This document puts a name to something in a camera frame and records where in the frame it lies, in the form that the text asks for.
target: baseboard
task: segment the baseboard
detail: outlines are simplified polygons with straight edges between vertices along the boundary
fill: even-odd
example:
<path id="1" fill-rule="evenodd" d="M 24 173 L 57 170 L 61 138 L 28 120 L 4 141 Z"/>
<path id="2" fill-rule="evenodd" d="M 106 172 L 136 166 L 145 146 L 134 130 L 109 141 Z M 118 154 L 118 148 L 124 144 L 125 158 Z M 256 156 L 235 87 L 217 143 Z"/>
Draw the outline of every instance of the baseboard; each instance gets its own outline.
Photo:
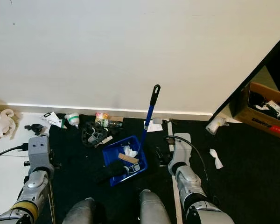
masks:
<path id="1" fill-rule="evenodd" d="M 47 113 L 71 113 L 78 112 L 85 115 L 95 115 L 96 112 L 109 113 L 112 116 L 125 118 L 145 118 L 147 111 L 114 109 L 114 108 L 95 108 L 78 106 L 59 106 L 59 105 L 32 105 L 32 104 L 7 104 L 0 105 L 0 110 L 10 108 L 18 112 Z M 176 111 L 154 111 L 153 118 L 178 119 L 178 120 L 209 120 L 213 114 L 204 112 L 176 112 Z"/>

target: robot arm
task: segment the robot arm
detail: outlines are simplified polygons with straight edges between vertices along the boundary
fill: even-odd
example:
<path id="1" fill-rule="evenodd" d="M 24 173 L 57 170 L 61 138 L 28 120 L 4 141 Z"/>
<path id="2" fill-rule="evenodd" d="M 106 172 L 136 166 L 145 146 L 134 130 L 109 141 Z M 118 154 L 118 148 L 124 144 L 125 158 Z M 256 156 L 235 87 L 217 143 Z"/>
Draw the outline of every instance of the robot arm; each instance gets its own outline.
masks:
<path id="1" fill-rule="evenodd" d="M 191 141 L 188 133 L 175 136 Z M 210 202 L 201 188 L 201 180 L 191 169 L 189 158 L 191 146 L 176 141 L 173 159 L 168 165 L 169 172 L 175 176 L 187 223 L 191 224 L 233 224 L 233 220 Z"/>
<path id="2" fill-rule="evenodd" d="M 47 197 L 49 197 L 54 223 L 54 202 L 51 186 L 54 167 L 50 163 L 50 152 L 47 136 L 29 140 L 29 179 L 24 184 L 22 193 L 16 203 L 7 212 L 0 215 L 0 224 L 34 224 Z"/>

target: blue mop handle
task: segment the blue mop handle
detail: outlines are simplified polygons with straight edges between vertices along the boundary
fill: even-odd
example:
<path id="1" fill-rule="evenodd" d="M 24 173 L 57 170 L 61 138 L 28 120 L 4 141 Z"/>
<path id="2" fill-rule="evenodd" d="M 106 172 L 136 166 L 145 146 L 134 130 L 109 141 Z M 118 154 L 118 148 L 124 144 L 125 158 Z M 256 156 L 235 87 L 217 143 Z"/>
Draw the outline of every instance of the blue mop handle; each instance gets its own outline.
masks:
<path id="1" fill-rule="evenodd" d="M 149 125 L 151 116 L 153 115 L 154 105 L 155 105 L 155 103 L 157 101 L 160 89 L 161 89 L 160 85 L 157 84 L 157 85 L 154 86 L 154 90 L 153 90 L 153 94 L 151 95 L 150 105 L 149 105 L 147 117 L 146 117 L 146 120 L 145 120 L 145 125 L 144 125 L 144 128 L 143 128 L 141 142 L 140 142 L 140 145 L 139 145 L 138 152 L 142 149 L 144 140 L 146 138 L 146 133 L 147 133 L 148 125 Z"/>

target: black cloth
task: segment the black cloth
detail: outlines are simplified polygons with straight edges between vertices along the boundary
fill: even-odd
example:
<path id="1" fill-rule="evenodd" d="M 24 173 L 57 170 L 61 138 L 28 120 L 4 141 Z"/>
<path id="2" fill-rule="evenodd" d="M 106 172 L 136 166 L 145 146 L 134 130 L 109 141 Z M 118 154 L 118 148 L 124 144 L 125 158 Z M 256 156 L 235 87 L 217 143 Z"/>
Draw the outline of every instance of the black cloth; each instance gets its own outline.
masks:
<path id="1" fill-rule="evenodd" d="M 81 122 L 94 117 L 80 115 Z M 176 121 L 173 133 L 190 133 L 191 142 L 200 151 L 208 170 L 211 190 L 220 201 L 219 208 L 237 224 L 280 223 L 280 139 L 245 124 L 230 124 L 210 135 L 203 121 Z M 125 137 L 141 135 L 143 119 L 124 119 L 124 129 L 115 136 L 116 142 Z M 87 149 L 82 145 L 80 131 L 75 127 L 50 129 L 50 146 L 55 158 L 62 163 L 56 170 L 53 188 L 57 223 L 79 200 L 93 197 L 98 202 L 96 219 L 107 223 L 137 223 L 139 192 L 151 189 L 163 201 L 171 222 L 176 223 L 172 178 L 166 167 L 159 167 L 155 147 L 168 152 L 163 140 L 164 131 L 147 134 L 144 152 L 148 170 L 130 180 L 110 187 L 109 182 L 96 185 L 92 172 L 104 164 L 101 149 Z M 217 151 L 224 167 L 217 170 L 210 148 Z M 192 151 L 191 167 L 205 187 L 205 175 L 197 154 Z M 48 205 L 38 223 L 50 223 Z"/>

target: white wall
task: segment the white wall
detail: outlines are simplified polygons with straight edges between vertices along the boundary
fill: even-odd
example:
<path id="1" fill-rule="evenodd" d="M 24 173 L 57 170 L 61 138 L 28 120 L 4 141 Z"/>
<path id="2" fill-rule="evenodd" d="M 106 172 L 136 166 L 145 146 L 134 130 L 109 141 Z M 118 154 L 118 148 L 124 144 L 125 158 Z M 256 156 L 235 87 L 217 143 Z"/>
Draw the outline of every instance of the white wall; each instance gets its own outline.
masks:
<path id="1" fill-rule="evenodd" d="M 0 103 L 213 113 L 280 39 L 280 0 L 0 0 Z"/>

